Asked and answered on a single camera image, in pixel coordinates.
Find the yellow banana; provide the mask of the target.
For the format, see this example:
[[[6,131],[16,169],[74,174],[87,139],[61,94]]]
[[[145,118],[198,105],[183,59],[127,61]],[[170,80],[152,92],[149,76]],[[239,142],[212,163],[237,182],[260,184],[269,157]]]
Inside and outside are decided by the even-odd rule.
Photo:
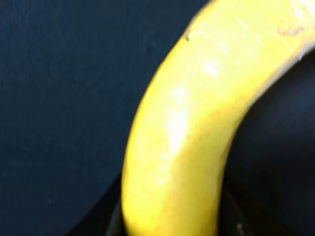
[[[122,171],[129,236],[215,236],[226,160],[251,105],[315,46],[312,0],[211,0],[152,78]]]

